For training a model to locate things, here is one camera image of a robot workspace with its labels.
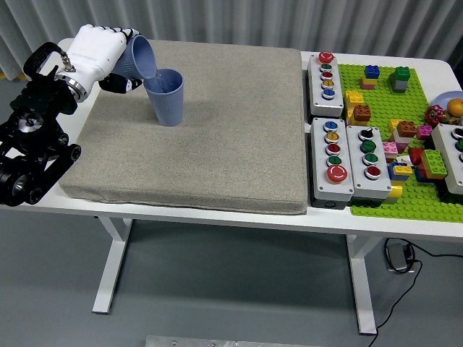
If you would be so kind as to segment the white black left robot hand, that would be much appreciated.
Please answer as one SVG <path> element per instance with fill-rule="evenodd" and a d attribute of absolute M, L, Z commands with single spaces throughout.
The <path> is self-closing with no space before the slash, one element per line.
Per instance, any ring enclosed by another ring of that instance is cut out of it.
<path fill-rule="evenodd" d="M 127 79 L 143 80 L 153 76 L 146 58 L 149 44 L 132 28 L 83 25 L 66 56 L 56 79 L 65 82 L 77 102 L 83 102 L 95 82 L 111 73 Z"/>

